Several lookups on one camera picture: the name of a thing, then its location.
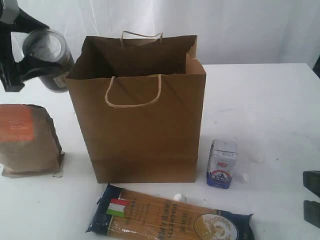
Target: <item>white backdrop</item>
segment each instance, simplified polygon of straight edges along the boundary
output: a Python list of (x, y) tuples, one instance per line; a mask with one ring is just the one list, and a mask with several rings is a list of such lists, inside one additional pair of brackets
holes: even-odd
[[(61, 32), (73, 57), (85, 36), (122, 30), (165, 37), (198, 35), (203, 64), (307, 63), (320, 54), (319, 0), (18, 0)], [(19, 58), (22, 36), (13, 35)]]

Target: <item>paper bag handle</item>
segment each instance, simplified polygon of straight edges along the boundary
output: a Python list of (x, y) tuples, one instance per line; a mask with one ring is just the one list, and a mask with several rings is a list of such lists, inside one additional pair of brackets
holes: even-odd
[(116, 105), (116, 104), (113, 104), (109, 101), (108, 99), (108, 93), (110, 92), (110, 89), (112, 87), (112, 85), (114, 84), (114, 80), (115, 80), (115, 76), (113, 76), (111, 78), (111, 81), (110, 81), (110, 84), (109, 84), (109, 87), (105, 93), (105, 96), (104, 96), (104, 99), (105, 99), (105, 102), (106, 104), (108, 104), (110, 107), (112, 108), (116, 108), (116, 109), (126, 109), (126, 108), (138, 108), (138, 107), (144, 107), (144, 106), (148, 106), (148, 105), (151, 105), (151, 104), (154, 104), (156, 103), (158, 100), (159, 100), (159, 97), (160, 97), (160, 94), (161, 94), (161, 86), (162, 86), (162, 81), (161, 81), (161, 74), (158, 75), (158, 94), (156, 95), (156, 97), (147, 102), (147, 103), (143, 103), (143, 104), (133, 104), (133, 105)]
[(163, 42), (163, 35), (164, 35), (163, 32), (159, 32), (158, 34), (156, 34), (154, 36), (148, 36), (148, 35), (142, 35), (142, 34), (131, 32), (131, 31), (122, 31), (122, 34), (121, 34), (121, 37), (120, 37), (120, 42), (121, 42), (122, 48), (125, 47), (125, 44), (124, 44), (124, 33), (132, 34), (132, 35), (136, 35), (136, 36), (140, 36), (140, 37), (145, 37), (145, 38), (155, 38), (155, 37), (160, 35), (160, 44), (161, 45), (162, 45), (162, 42)]

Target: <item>brown bag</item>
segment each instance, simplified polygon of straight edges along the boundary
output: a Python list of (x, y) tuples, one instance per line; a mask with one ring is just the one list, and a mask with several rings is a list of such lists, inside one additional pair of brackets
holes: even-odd
[(44, 107), (0, 105), (2, 175), (22, 177), (59, 169), (63, 155), (52, 118)]
[(196, 42), (86, 37), (66, 83), (99, 183), (194, 182), (206, 83)]

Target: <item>white tabletop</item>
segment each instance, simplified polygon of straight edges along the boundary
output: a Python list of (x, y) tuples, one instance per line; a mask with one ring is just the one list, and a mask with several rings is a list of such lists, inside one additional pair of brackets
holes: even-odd
[[(205, 70), (196, 182), (117, 186), (166, 198), (182, 193), (192, 204), (254, 213), (256, 240), (319, 239), (320, 229), (303, 219), (303, 201), (320, 199), (304, 188), (302, 176), (320, 169), (319, 78), (302, 63), (205, 65)], [(104, 239), (85, 233), (106, 185), (96, 181), (69, 94), (50, 92), (32, 79), (19, 93), (1, 87), (0, 104), (45, 107), (66, 152), (62, 178), (0, 176), (0, 239)], [(238, 144), (229, 189), (206, 184), (213, 139)], [(250, 175), (249, 183), (241, 182), (242, 173)]]

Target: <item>pasta package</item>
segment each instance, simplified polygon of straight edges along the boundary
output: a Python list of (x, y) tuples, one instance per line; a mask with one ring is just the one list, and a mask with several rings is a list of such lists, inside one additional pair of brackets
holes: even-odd
[(124, 240), (253, 240), (251, 216), (108, 184), (87, 232)]

